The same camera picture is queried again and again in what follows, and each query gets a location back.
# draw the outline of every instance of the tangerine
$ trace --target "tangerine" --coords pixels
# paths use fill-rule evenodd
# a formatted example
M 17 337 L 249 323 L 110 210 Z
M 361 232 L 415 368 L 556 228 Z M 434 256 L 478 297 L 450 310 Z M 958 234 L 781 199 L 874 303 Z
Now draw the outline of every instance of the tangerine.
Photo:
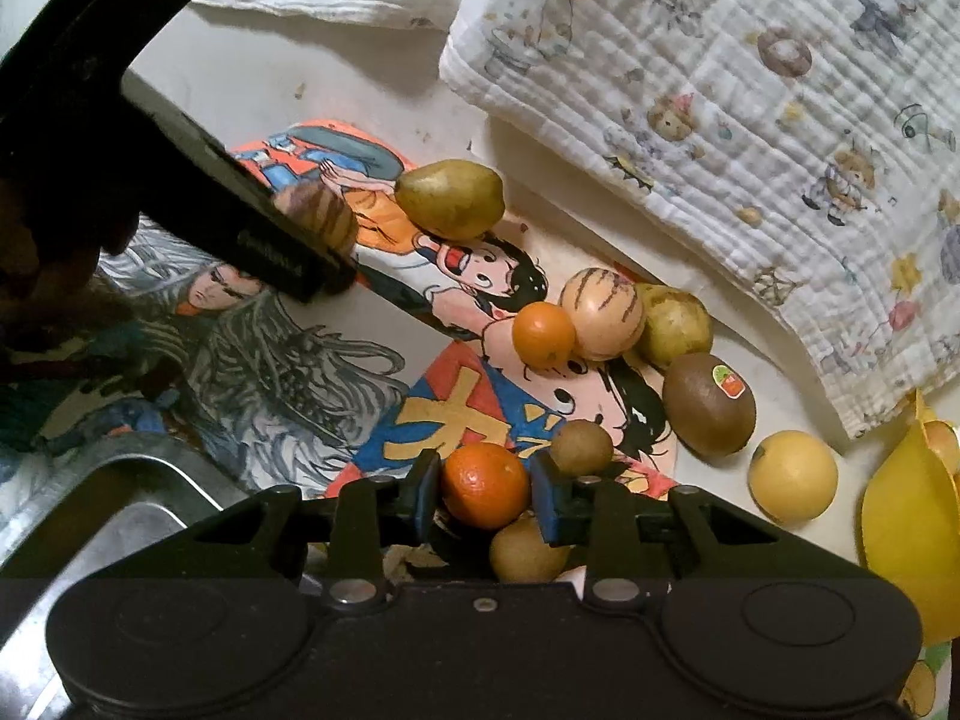
M 464 525 L 496 531 L 530 503 L 530 477 L 512 452 L 496 443 L 455 449 L 440 473 L 443 504 Z
M 512 329 L 517 357 L 531 368 L 563 365 L 573 354 L 577 329 L 560 306 L 529 303 L 514 317 Z

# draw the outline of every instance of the red balloon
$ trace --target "red balloon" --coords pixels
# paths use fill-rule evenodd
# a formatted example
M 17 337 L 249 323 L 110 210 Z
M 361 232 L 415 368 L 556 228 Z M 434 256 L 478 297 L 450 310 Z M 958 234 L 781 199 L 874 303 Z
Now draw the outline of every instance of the red balloon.
M 891 310 L 887 322 L 894 330 L 902 330 L 917 318 L 917 310 L 918 306 L 912 300 L 901 300 Z

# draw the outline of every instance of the orange fruit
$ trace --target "orange fruit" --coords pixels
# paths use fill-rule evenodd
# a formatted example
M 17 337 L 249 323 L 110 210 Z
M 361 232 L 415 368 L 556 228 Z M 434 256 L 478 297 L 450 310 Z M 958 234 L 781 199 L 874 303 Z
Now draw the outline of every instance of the orange fruit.
M 563 365 L 577 343 L 573 319 L 560 306 L 544 301 L 520 309 L 512 334 L 517 357 L 533 368 Z
M 443 504 L 466 525 L 496 531 L 523 514 L 530 503 L 527 469 L 496 443 L 455 449 L 440 473 Z

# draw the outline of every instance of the metal tray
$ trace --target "metal tray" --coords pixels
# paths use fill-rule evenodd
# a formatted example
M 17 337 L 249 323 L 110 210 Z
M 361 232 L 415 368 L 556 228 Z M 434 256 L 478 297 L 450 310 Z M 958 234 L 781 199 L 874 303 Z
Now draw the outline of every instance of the metal tray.
M 78 453 L 0 531 L 0 718 L 68 712 L 44 638 L 66 589 L 245 497 L 171 437 L 128 434 Z

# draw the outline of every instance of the yellow felt basket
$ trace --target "yellow felt basket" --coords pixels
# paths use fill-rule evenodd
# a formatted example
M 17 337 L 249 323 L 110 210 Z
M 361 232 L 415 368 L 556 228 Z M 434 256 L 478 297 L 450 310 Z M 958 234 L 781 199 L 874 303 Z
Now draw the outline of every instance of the yellow felt basket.
M 867 485 L 860 526 L 867 566 L 913 601 L 923 622 L 923 645 L 931 646 L 960 637 L 957 447 L 952 426 L 937 420 L 920 394 L 914 415 L 904 439 Z M 952 444 L 947 448 L 944 436 Z

